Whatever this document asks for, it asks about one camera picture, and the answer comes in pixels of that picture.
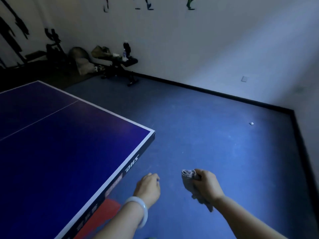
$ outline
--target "table tennis table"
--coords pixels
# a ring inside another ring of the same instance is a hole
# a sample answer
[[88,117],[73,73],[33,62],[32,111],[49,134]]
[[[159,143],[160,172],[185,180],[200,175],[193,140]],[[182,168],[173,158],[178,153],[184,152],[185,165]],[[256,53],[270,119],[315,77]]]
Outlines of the table tennis table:
[[0,93],[2,238],[74,238],[154,138],[41,81]]

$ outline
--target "hand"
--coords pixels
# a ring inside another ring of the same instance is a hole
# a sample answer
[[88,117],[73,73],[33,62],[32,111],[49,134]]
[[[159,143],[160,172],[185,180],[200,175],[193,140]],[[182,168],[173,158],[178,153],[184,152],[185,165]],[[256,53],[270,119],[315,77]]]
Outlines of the hand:
[[193,184],[201,195],[214,206],[218,199],[225,196],[216,176],[207,170],[195,169],[195,171],[202,177],[202,180],[193,180]]
[[147,174],[136,185],[133,196],[141,198],[149,209],[160,197],[160,183],[157,174]]

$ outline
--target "bracelet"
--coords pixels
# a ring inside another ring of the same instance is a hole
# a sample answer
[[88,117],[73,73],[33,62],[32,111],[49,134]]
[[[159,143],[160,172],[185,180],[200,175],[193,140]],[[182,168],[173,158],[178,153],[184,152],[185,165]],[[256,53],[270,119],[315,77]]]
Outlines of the bracelet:
[[142,228],[142,227],[146,224],[147,217],[148,217],[147,207],[146,207],[144,201],[143,201],[141,198],[136,197],[136,196],[132,196],[132,197],[128,198],[128,199],[125,201],[124,205],[127,204],[127,203],[130,202],[130,201],[137,202],[137,203],[143,208],[143,210],[144,210],[143,219],[142,219],[141,223],[138,225],[138,228]]

